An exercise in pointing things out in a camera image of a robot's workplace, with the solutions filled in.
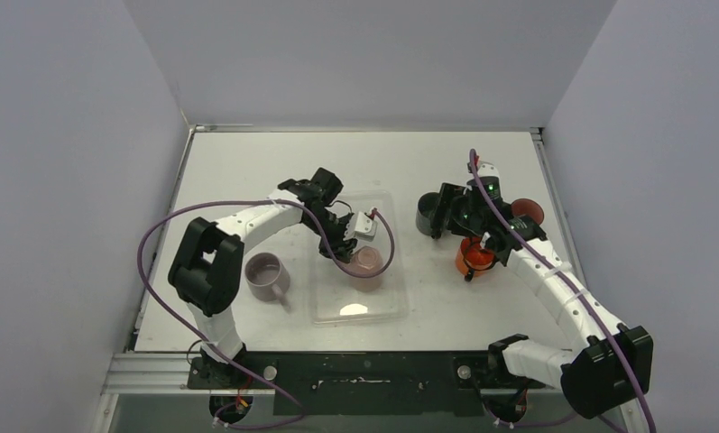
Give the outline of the dark grey mug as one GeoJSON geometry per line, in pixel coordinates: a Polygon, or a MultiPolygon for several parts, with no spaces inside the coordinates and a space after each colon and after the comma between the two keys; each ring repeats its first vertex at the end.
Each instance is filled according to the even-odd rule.
{"type": "Polygon", "coordinates": [[[428,192],[423,194],[417,203],[417,211],[415,217],[415,225],[418,231],[432,239],[438,239],[434,234],[432,226],[432,215],[437,206],[439,194],[437,192],[428,192]]]}

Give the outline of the orange mug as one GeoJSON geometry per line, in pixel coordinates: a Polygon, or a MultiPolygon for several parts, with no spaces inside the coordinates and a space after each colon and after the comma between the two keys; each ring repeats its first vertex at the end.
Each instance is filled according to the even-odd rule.
{"type": "Polygon", "coordinates": [[[464,281],[472,281],[490,271],[496,264],[496,256],[491,250],[481,247],[479,238],[466,237],[460,242],[455,266],[462,274],[464,281]]]}

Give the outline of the pink ghost pattern mug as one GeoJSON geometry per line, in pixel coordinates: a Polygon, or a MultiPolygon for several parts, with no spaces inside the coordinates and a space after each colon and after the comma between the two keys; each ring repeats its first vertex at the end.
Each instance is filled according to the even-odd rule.
{"type": "Polygon", "coordinates": [[[545,219],[545,212],[541,205],[529,198],[515,199],[511,203],[511,211],[515,217],[529,217],[538,225],[541,225],[545,219]]]}

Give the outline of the light pink faceted mug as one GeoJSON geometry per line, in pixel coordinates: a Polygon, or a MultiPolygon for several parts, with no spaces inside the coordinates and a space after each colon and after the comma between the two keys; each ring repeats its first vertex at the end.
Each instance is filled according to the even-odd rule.
{"type": "Polygon", "coordinates": [[[352,287],[360,292],[371,292],[380,289],[383,285],[383,277],[367,278],[367,275],[375,274],[383,265],[383,257],[378,249],[367,245],[357,249],[347,266],[351,272],[360,275],[360,277],[350,278],[349,281],[352,287]]]}

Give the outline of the lilac ribbed mug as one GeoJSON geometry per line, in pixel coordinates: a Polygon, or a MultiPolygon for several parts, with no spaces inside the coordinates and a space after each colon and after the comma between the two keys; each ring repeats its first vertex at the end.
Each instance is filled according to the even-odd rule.
{"type": "Polygon", "coordinates": [[[244,267],[244,277],[252,294],[262,302],[276,302],[285,311],[291,310],[288,300],[290,274],[278,256],[258,253],[244,267]]]}

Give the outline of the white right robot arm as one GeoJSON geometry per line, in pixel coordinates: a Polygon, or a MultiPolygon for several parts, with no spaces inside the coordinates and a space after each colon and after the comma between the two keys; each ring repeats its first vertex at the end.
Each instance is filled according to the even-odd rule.
{"type": "Polygon", "coordinates": [[[441,185],[420,197],[416,226],[433,239],[460,237],[455,264],[467,282],[501,265],[531,290],[565,335],[567,349],[516,334],[488,347],[486,373],[497,386],[525,378],[562,391],[573,411],[600,416],[650,388],[653,340],[608,311],[556,252],[528,198],[503,200],[494,176],[464,186],[441,185]]]}

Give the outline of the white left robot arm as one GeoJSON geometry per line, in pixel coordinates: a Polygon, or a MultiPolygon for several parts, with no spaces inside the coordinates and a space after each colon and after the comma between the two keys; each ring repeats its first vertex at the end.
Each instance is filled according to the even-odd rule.
{"type": "Polygon", "coordinates": [[[348,263],[357,246],[347,235],[350,218],[329,210],[342,189],[334,173],[319,168],[309,180],[285,180],[267,199],[233,216],[198,217],[188,224],[168,282],[206,337],[201,354],[212,361],[210,375],[223,388],[234,388],[245,377],[246,365],[236,357],[244,343],[231,310],[245,254],[281,230],[303,224],[317,235],[320,254],[348,263]]]}

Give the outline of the clear plastic tray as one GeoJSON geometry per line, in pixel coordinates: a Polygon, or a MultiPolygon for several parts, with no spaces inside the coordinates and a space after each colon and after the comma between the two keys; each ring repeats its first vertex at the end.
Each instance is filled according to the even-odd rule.
{"type": "Polygon", "coordinates": [[[396,234],[396,217],[392,194],[382,189],[343,193],[336,212],[349,210],[370,213],[377,209],[389,223],[387,232],[382,221],[377,222],[377,233],[372,242],[359,240],[355,251],[362,246],[378,249],[387,269],[380,275],[383,285],[371,292],[355,290],[350,276],[339,270],[328,258],[318,252],[309,257],[309,283],[307,286],[308,310],[316,326],[353,325],[362,322],[380,322],[404,318],[408,313],[408,293],[404,280],[401,239],[396,234]]]}

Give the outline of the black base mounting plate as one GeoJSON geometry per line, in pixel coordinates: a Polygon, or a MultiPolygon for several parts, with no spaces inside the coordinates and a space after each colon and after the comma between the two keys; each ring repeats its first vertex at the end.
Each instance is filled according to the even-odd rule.
{"type": "Polygon", "coordinates": [[[269,393],[275,416],[422,415],[483,413],[476,398],[505,401],[517,391],[541,390],[537,381],[501,373],[487,351],[248,352],[244,369],[207,355],[192,359],[191,390],[229,391],[261,401],[269,393]]]}

